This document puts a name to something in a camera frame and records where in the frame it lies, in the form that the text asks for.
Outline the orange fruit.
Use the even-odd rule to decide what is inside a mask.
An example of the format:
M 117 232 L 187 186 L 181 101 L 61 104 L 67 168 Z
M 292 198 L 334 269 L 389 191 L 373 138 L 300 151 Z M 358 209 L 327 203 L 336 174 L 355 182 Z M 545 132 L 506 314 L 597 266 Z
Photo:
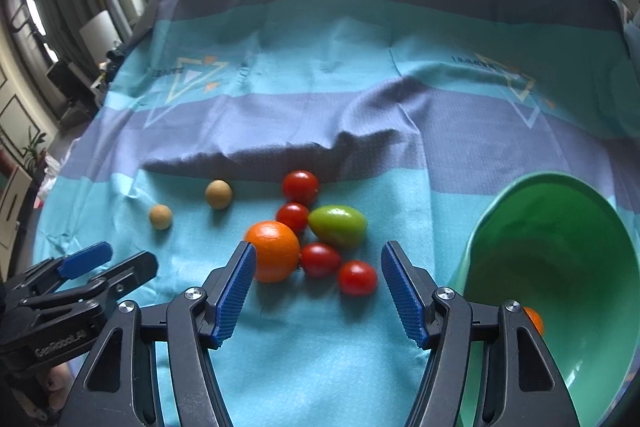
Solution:
M 534 324 L 535 329 L 538 332 L 538 334 L 543 336 L 544 335 L 544 320 L 542 319 L 541 315 L 535 309 L 533 309 L 531 307 L 525 307 L 524 311 L 526 312 L 527 316 L 529 317 L 529 320 L 532 321 L 532 323 Z

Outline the orange fruit among tomatoes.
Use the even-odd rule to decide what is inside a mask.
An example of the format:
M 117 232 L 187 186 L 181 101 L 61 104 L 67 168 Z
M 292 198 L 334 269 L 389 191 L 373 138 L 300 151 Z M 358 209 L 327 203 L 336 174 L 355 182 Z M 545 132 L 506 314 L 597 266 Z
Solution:
M 283 223 L 255 223 L 246 231 L 244 239 L 256 251 L 255 279 L 258 282 L 280 283 L 296 270 L 300 253 L 299 240 Z

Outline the green oval tomato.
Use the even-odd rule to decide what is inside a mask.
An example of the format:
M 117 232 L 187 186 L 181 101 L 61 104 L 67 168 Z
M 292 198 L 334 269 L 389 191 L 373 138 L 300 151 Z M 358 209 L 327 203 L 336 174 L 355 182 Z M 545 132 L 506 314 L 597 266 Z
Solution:
M 340 248 L 355 248 L 367 235 L 368 220 L 355 208 L 326 205 L 309 213 L 308 225 L 324 243 Z

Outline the tan longan lower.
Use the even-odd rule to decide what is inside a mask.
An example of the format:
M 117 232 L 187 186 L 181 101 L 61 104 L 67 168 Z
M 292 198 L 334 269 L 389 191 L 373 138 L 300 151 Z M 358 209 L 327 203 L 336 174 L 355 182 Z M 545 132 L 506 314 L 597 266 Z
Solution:
M 156 204 L 149 211 L 149 220 L 155 230 L 167 230 L 172 225 L 172 211 L 166 205 Z

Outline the tan longan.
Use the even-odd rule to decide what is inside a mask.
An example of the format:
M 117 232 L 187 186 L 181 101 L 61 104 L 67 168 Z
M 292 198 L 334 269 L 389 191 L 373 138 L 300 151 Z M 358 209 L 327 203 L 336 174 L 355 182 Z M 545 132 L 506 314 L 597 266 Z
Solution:
M 210 182 L 205 189 L 205 199 L 213 210 L 224 210 L 229 207 L 233 197 L 231 185 L 221 179 Z
M 167 230 L 172 225 L 172 211 L 166 205 L 156 204 L 149 211 L 149 220 L 155 230 Z

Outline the potted green plant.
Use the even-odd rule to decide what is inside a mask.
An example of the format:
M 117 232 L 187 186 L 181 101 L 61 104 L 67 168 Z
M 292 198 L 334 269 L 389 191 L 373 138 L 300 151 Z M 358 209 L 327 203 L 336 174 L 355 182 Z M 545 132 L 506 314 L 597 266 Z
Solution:
M 27 135 L 27 144 L 22 147 L 24 168 L 29 176 L 35 176 L 41 164 L 43 154 L 46 153 L 44 142 L 46 142 L 48 135 L 46 132 L 39 130 L 32 131 L 32 129 L 28 129 Z

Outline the tan longan upper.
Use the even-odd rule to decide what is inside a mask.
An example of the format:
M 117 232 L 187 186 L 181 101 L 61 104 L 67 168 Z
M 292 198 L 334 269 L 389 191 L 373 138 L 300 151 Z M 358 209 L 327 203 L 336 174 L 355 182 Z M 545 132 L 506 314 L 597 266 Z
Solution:
M 233 197 L 231 185 L 221 179 L 210 182 L 205 189 L 205 199 L 213 210 L 224 210 L 229 207 Z

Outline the green plastic bowl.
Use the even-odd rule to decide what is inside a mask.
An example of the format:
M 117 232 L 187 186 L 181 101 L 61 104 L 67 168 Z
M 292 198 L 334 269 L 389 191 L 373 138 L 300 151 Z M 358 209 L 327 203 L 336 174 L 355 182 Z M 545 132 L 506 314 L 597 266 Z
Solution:
M 559 172 L 514 181 L 475 222 L 448 283 L 473 303 L 535 310 L 580 423 L 611 414 L 639 341 L 639 261 L 593 187 Z

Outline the red cherry tomato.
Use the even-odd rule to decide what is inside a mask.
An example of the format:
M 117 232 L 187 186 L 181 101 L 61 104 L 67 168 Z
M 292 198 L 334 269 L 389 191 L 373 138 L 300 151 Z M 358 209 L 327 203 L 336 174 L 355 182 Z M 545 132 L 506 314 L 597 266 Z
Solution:
M 320 277 L 328 277 L 340 269 L 342 257 L 332 246 L 311 243 L 300 251 L 300 265 L 306 277 L 320 279 Z
M 289 172 L 282 182 L 282 193 L 289 202 L 309 206 L 318 197 L 320 183 L 318 178 L 307 170 Z
M 378 273 L 367 262 L 352 260 L 338 270 L 340 291 L 352 297 L 369 296 L 378 287 Z
M 308 225 L 309 210 L 298 202 L 287 202 L 276 214 L 276 220 L 289 227 L 296 235 L 302 234 Z

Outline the red cherry tomato lower left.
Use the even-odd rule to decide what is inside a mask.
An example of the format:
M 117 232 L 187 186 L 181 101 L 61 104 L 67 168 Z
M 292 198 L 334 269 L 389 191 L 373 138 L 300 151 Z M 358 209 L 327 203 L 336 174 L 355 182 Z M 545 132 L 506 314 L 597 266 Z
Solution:
M 320 279 L 320 277 L 328 277 L 340 269 L 342 257 L 332 246 L 311 243 L 300 251 L 300 265 L 306 277 Z

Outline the red cherry tomato top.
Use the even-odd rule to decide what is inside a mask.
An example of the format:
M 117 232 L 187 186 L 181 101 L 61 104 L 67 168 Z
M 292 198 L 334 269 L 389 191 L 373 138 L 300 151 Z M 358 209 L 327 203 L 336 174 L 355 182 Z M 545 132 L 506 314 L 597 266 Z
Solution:
M 282 193 L 289 202 L 309 206 L 318 197 L 320 183 L 318 178 L 307 170 L 289 172 L 282 182 Z

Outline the red cherry tomato lower right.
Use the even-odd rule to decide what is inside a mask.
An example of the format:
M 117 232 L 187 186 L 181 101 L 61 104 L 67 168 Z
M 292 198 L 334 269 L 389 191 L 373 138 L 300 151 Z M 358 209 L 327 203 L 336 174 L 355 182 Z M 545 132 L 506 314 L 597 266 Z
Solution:
M 367 262 L 352 260 L 338 270 L 340 291 L 352 297 L 369 296 L 378 287 L 378 273 Z

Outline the white cylindrical lamp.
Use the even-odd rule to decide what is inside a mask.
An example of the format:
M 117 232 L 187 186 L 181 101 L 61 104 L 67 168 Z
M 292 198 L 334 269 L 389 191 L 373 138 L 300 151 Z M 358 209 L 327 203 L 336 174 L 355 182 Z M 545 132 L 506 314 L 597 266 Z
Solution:
M 99 65 L 106 61 L 108 51 L 120 43 L 120 35 L 107 11 L 101 11 L 79 29 L 93 63 Z

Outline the blue striped tablecloth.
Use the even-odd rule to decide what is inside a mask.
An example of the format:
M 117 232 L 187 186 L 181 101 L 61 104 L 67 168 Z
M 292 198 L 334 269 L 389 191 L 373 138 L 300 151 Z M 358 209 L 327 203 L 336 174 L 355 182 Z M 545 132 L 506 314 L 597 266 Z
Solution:
M 447 283 L 521 176 L 565 172 L 639 234 L 639 24 L 614 0 L 151 0 L 44 203 L 34 257 L 156 254 L 154 305 L 282 204 L 291 171 Z M 213 210 L 221 179 L 231 204 Z M 152 206 L 172 211 L 155 230 Z

